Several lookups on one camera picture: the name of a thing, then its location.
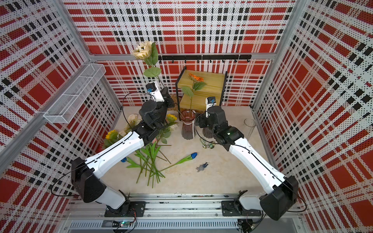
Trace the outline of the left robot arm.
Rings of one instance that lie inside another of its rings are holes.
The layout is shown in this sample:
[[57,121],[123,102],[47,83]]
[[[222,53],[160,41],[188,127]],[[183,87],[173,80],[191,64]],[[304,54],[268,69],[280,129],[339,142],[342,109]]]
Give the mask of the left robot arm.
[[130,133],[94,156],[72,161],[71,183],[85,203],[98,202],[117,211],[126,202],[124,194],[104,184],[101,178],[123,158],[151,143],[166,127],[167,110],[174,107],[167,87],[150,83],[146,89],[152,99],[142,105],[142,120]]

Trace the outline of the orange gerbera flower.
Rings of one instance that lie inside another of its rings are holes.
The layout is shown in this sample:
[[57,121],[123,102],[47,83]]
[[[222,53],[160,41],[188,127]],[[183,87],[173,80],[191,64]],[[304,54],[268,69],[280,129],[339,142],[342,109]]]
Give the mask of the orange gerbera flower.
[[198,91],[201,91],[207,84],[204,82],[204,78],[199,77],[195,74],[190,73],[189,79],[192,81],[192,86],[183,86],[182,92],[187,95],[190,99],[189,110],[192,110],[193,97]]

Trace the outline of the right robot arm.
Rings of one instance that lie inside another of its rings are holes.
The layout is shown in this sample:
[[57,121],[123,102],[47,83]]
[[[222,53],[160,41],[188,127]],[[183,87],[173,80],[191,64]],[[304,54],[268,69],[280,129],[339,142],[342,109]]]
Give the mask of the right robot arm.
[[208,128],[217,144],[236,156],[256,177],[266,193],[259,197],[260,207],[271,219],[279,220],[293,207],[298,199],[296,178],[286,177],[257,153],[239,129],[228,125],[220,106],[209,104],[196,122],[200,128]]

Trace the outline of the cream rose flower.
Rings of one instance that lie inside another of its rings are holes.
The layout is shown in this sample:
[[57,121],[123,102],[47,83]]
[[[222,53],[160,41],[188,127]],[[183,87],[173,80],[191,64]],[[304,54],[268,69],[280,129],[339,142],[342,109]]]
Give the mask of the cream rose flower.
[[161,81],[161,69],[157,67],[159,62],[158,49],[155,42],[144,41],[139,43],[132,55],[137,59],[143,61],[148,68],[145,69],[143,75],[148,78],[156,78],[162,87],[165,87]]

